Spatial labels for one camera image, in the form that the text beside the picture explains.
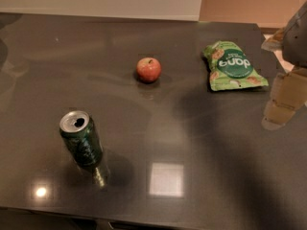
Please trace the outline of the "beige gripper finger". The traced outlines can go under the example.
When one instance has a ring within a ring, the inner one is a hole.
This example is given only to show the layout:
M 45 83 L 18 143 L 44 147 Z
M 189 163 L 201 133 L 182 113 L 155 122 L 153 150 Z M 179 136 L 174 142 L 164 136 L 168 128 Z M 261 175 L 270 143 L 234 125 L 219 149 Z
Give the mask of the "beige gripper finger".
M 285 126 L 295 113 L 307 103 L 307 69 L 294 67 L 285 74 L 277 74 L 264 110 L 263 128 L 277 130 Z
M 282 51 L 284 34 L 285 28 L 278 29 L 262 43 L 261 48 L 270 52 Z

